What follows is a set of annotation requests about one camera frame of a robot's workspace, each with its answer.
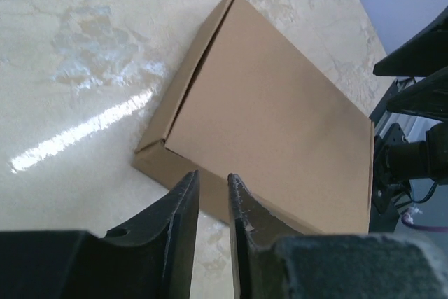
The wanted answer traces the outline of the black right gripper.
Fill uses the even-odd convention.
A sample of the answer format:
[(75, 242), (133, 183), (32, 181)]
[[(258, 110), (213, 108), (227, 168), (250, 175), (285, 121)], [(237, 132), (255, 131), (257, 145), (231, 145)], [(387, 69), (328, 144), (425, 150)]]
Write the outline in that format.
[[(426, 77), (388, 100), (386, 110), (447, 120), (447, 8), (428, 26), (375, 64), (375, 76)], [(438, 123), (425, 139), (409, 142), (394, 123), (374, 138), (373, 208), (386, 213), (399, 193), (409, 195), (410, 181), (447, 184), (447, 123)]]

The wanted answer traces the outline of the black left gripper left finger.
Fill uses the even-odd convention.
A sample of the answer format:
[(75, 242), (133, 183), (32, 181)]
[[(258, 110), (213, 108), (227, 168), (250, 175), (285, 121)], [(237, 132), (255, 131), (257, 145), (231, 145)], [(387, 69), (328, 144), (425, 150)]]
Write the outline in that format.
[(1, 234), (2, 298), (188, 298), (200, 176), (104, 237), (84, 230)]

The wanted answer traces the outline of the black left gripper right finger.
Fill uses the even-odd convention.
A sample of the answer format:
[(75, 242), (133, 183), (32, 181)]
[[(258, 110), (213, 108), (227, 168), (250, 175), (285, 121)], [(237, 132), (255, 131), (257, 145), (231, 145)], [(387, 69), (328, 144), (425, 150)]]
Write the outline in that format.
[(236, 298), (446, 298), (447, 259), (409, 235), (303, 235), (230, 174)]

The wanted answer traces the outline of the cardboard box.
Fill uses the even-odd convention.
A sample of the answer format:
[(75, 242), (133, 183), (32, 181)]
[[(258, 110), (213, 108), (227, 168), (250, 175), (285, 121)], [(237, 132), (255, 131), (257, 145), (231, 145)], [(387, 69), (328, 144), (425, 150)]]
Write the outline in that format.
[(200, 172), (202, 211), (228, 222), (227, 177), (302, 233), (366, 233), (374, 126), (247, 0), (200, 27), (135, 151), (166, 188)]

